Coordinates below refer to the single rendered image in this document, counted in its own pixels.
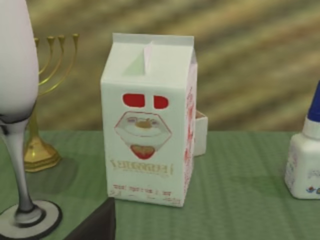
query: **menorah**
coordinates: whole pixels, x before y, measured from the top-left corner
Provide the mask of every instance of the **menorah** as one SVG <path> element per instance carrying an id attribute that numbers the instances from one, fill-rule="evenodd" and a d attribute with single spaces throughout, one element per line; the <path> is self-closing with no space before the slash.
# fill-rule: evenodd
<path id="1" fill-rule="evenodd" d="M 49 87 L 44 91 L 39 90 L 38 98 L 56 89 L 68 77 L 77 58 L 79 34 L 73 34 L 72 38 L 74 43 L 74 54 L 73 54 L 72 61 L 69 64 L 66 72 L 53 86 Z M 49 45 L 49 58 L 46 64 L 39 70 L 39 75 L 43 74 L 48 69 L 54 55 L 54 46 L 55 46 L 56 37 L 48 36 L 46 39 Z M 53 68 L 52 72 L 49 74 L 47 78 L 39 80 L 39 87 L 48 83 L 56 75 L 57 71 L 61 67 L 61 63 L 65 55 L 65 39 L 66 38 L 64 35 L 60 35 L 57 37 L 57 39 L 59 41 L 60 50 L 61 50 L 58 62 L 56 63 L 55 67 Z M 36 48 L 38 49 L 40 40 L 38 38 L 35 38 L 34 41 L 35 41 Z M 39 135 L 39 128 L 38 128 L 38 122 L 37 122 L 37 103 L 35 104 L 32 115 L 29 119 L 28 129 L 29 129 L 29 138 L 28 138 L 28 141 L 26 142 L 26 146 L 24 149 L 25 171 L 38 172 L 38 171 L 48 169 L 57 165 L 62 159 L 61 156 L 53 146 L 46 143 Z"/>

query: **glass base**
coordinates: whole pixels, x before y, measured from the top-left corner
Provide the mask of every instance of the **glass base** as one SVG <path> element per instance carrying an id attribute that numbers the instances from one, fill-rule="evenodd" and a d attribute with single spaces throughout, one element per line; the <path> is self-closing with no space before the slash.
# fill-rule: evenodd
<path id="1" fill-rule="evenodd" d="M 39 240 L 58 227 L 62 220 L 62 211 L 58 205 L 42 200 L 33 203 L 45 211 L 45 217 L 36 225 L 20 227 L 15 224 L 14 219 L 18 205 L 8 208 L 0 215 L 1 240 Z"/>

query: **champagne glass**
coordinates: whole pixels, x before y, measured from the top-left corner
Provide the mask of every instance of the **champagne glass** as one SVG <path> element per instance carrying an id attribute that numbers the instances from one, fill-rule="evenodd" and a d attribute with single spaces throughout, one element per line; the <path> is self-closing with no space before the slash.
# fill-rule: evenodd
<path id="1" fill-rule="evenodd" d="M 26 0 L 0 0 L 0 135 L 9 152 L 18 204 L 0 215 L 0 239 L 38 240 L 61 222 L 53 202 L 32 201 L 24 169 L 24 134 L 38 95 L 39 65 Z"/>

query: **glue bottle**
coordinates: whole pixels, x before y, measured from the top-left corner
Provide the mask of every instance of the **glue bottle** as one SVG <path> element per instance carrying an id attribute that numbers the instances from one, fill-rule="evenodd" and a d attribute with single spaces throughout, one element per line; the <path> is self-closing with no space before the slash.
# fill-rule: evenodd
<path id="1" fill-rule="evenodd" d="M 320 81 L 301 133 L 290 141 L 284 181 L 298 199 L 320 199 Z"/>

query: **green table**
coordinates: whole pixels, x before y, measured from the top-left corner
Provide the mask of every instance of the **green table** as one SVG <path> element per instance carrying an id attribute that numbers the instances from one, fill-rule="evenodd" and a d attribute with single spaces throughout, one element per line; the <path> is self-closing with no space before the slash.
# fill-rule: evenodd
<path id="1" fill-rule="evenodd" d="M 45 240 L 63 240 L 107 197 L 103 134 L 43 132 L 64 157 L 27 174 L 33 199 L 63 210 Z M 290 132 L 210 132 L 183 208 L 116 201 L 117 240 L 318 240 L 320 204 L 291 197 L 283 181 Z M 17 202 L 16 182 L 0 143 L 0 211 Z"/>

